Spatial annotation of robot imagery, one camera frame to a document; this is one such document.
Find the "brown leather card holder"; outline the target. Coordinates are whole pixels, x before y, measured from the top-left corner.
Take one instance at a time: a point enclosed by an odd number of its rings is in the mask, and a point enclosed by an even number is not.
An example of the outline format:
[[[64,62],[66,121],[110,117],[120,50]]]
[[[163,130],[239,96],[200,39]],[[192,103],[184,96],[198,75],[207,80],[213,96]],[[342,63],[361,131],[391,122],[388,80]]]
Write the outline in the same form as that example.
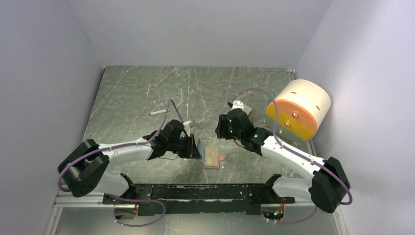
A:
[[[202,147],[200,150],[202,166],[208,169],[219,169],[222,161],[227,159],[227,154],[222,153],[217,147]]]

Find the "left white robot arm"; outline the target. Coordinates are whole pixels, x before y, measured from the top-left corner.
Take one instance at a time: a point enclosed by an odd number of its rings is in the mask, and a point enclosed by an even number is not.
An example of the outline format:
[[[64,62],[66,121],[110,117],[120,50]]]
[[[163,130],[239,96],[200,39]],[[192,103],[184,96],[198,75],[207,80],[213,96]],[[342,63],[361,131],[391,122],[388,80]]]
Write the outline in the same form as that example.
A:
[[[112,174],[109,169],[136,161],[161,159],[171,152],[182,159],[203,158],[198,141],[191,133],[192,121],[169,121],[160,131],[138,140],[118,144],[98,144],[93,139],[83,141],[58,166],[58,183],[65,184],[74,197],[90,192],[115,195],[124,204],[132,202],[136,195],[131,179],[123,174]]]

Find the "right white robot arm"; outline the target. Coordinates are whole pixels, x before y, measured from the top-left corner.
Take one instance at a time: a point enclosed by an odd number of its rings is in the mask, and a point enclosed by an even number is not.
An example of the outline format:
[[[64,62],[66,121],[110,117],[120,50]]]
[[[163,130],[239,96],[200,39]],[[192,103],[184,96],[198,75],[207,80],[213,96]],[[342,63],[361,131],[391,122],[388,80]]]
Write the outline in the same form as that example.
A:
[[[333,213],[348,196],[350,183],[339,160],[309,155],[275,137],[269,130],[254,127],[247,114],[237,108],[221,114],[215,129],[217,138],[239,141],[244,149],[276,160],[298,173],[301,178],[279,176],[268,181],[264,197],[275,203],[280,198],[310,200],[327,213]]]

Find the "wooden tray with cards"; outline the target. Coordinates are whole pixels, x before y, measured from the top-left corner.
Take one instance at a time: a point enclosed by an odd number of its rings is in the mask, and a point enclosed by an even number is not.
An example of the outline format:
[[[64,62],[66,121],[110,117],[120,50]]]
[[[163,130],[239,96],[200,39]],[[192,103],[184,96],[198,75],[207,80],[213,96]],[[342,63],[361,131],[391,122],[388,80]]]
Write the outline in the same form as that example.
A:
[[[250,105],[246,104],[246,103],[242,103],[242,110],[246,113],[246,115],[248,116],[248,118],[251,117],[252,113],[253,113],[253,109]]]

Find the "white pen stick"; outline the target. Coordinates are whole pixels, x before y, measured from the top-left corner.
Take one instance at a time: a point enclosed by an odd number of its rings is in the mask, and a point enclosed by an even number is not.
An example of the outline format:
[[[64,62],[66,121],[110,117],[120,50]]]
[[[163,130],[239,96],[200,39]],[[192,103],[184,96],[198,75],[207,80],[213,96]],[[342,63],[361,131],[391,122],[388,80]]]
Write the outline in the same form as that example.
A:
[[[167,113],[170,109],[164,109],[164,110],[159,110],[159,111],[153,111],[150,112],[149,115],[150,116],[154,116],[154,115],[159,115],[159,114],[164,114]]]

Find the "white orange yellow cylinder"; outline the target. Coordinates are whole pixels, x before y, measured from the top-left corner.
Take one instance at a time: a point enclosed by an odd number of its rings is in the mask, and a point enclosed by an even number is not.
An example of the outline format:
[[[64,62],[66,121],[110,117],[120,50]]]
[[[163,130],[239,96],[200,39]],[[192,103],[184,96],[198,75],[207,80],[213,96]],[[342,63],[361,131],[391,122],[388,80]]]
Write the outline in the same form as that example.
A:
[[[328,93],[317,84],[296,79],[287,84],[276,96],[275,107],[270,102],[265,120],[276,133],[293,142],[305,142],[314,137],[329,108]]]

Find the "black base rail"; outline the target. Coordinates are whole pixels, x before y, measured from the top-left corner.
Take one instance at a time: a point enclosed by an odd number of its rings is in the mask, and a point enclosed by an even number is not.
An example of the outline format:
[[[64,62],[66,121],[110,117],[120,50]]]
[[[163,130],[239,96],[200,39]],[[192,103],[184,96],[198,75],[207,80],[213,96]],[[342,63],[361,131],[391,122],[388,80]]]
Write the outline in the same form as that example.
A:
[[[124,202],[104,194],[102,203],[124,209],[137,206],[139,216],[191,213],[234,213],[261,215],[261,207],[293,204],[293,197],[281,198],[269,184],[137,184],[133,196]]]

